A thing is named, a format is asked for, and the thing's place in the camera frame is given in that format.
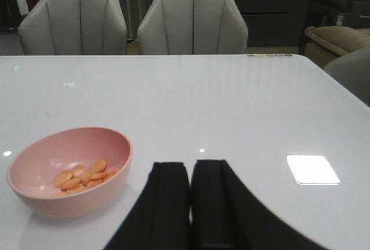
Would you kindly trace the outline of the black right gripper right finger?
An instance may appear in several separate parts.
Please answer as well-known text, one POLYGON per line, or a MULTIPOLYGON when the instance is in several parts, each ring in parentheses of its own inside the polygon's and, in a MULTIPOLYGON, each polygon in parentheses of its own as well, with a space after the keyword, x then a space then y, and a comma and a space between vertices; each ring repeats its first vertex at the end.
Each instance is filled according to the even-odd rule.
POLYGON ((283 222, 225 160, 198 160, 191 179, 194 249, 321 249, 283 222))

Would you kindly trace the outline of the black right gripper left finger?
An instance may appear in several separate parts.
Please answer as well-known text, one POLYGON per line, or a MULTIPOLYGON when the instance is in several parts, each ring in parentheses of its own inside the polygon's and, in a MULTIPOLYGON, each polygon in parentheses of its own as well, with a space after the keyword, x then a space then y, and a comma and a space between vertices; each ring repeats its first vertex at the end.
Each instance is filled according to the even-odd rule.
POLYGON ((184 164, 154 163, 143 191, 105 249, 187 249, 189 189, 184 164))

